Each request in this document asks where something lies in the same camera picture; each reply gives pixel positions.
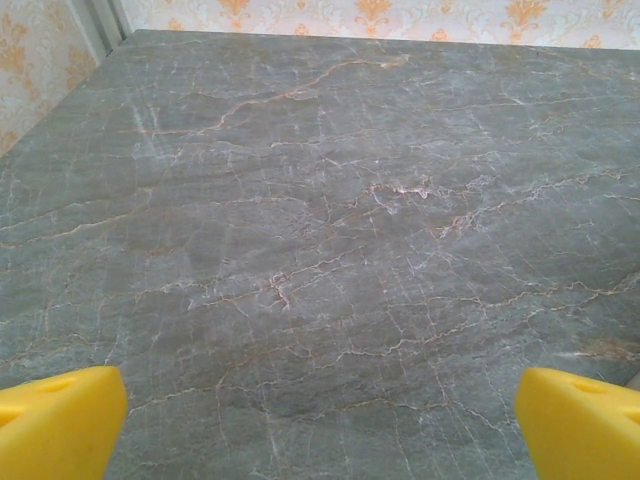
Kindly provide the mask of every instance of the orange floral pattern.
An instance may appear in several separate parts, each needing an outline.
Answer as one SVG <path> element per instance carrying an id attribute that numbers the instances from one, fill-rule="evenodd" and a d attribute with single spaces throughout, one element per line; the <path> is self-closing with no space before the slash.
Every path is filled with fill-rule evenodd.
<path id="1" fill-rule="evenodd" d="M 431 35 L 431 40 L 434 42 L 447 42 L 449 41 L 449 35 L 444 28 L 439 28 Z"/>
<path id="2" fill-rule="evenodd" d="M 511 43 L 519 43 L 526 30 L 539 27 L 532 20 L 547 11 L 549 0 L 513 0 L 507 5 L 506 11 L 509 21 L 502 22 L 502 27 L 511 29 Z"/>
<path id="3" fill-rule="evenodd" d="M 383 17 L 382 14 L 386 13 L 391 5 L 389 0 L 358 0 L 356 8 L 364 17 L 357 16 L 355 21 L 365 26 L 367 36 L 375 37 L 378 33 L 378 26 L 389 23 L 389 18 Z"/>
<path id="4" fill-rule="evenodd" d="M 167 27 L 169 28 L 169 30 L 173 30 L 174 32 L 181 32 L 184 30 L 182 24 L 175 17 L 169 20 L 169 24 L 167 25 Z"/>
<path id="5" fill-rule="evenodd" d="M 309 27 L 307 27 L 304 23 L 298 25 L 294 31 L 296 35 L 309 35 Z"/>
<path id="6" fill-rule="evenodd" d="M 220 12 L 221 17 L 228 18 L 234 32 L 242 31 L 242 21 L 251 18 L 251 14 L 244 10 L 249 6 L 249 0 L 218 0 L 227 11 Z"/>
<path id="7" fill-rule="evenodd" d="M 66 0 L 0 6 L 0 156 L 95 68 Z"/>
<path id="8" fill-rule="evenodd" d="M 71 90 L 89 76 L 96 68 L 96 61 L 91 54 L 74 45 L 69 47 L 69 66 L 67 71 L 67 88 Z"/>
<path id="9" fill-rule="evenodd" d="M 588 40 L 585 40 L 582 45 L 582 48 L 601 48 L 602 40 L 600 40 L 599 35 L 591 35 Z"/>
<path id="10" fill-rule="evenodd" d="M 640 49 L 633 0 L 129 0 L 133 30 L 166 29 Z"/>
<path id="11" fill-rule="evenodd" d="M 68 0 L 0 2 L 0 155 L 94 68 Z M 640 49 L 632 0 L 129 0 L 138 28 Z"/>

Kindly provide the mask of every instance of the stone tabletop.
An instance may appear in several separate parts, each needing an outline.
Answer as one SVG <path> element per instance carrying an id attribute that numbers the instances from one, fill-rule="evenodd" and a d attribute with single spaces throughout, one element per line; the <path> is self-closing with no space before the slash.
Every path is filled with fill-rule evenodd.
<path id="1" fill-rule="evenodd" d="M 640 53 L 138 31 L 0 161 L 0 388 L 116 365 L 109 479 L 533 479 L 640 361 Z"/>

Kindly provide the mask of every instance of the marble surface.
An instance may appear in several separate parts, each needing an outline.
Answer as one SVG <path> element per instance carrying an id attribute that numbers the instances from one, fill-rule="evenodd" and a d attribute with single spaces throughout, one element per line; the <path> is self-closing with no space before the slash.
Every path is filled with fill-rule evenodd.
<path id="1" fill-rule="evenodd" d="M 117 365 L 109 479 L 532 479 L 640 359 L 640 53 L 138 31 L 0 163 L 0 388 Z"/>

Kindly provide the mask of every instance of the floral wallpaper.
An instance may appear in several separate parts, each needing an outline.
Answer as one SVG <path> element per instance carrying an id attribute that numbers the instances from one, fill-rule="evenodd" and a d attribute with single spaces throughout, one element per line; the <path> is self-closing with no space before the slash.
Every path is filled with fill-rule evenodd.
<path id="1" fill-rule="evenodd" d="M 70 0 L 0 1 L 0 156 L 96 66 Z M 639 0 L 121 0 L 132 30 L 640 49 Z"/>
<path id="2" fill-rule="evenodd" d="M 96 64 L 66 0 L 0 2 L 0 156 Z"/>
<path id="3" fill-rule="evenodd" d="M 638 0 L 128 0 L 132 29 L 640 48 Z"/>

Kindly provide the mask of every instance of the yellow object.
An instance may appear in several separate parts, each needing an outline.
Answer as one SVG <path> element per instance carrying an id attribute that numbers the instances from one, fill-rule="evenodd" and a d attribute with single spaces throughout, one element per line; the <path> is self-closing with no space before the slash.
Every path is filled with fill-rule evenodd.
<path id="1" fill-rule="evenodd" d="M 1 390 L 0 478 L 102 478 L 126 409 L 122 377 L 113 367 Z"/>
<path id="2" fill-rule="evenodd" d="M 640 392 L 530 368 L 516 414 L 540 480 L 640 478 Z"/>

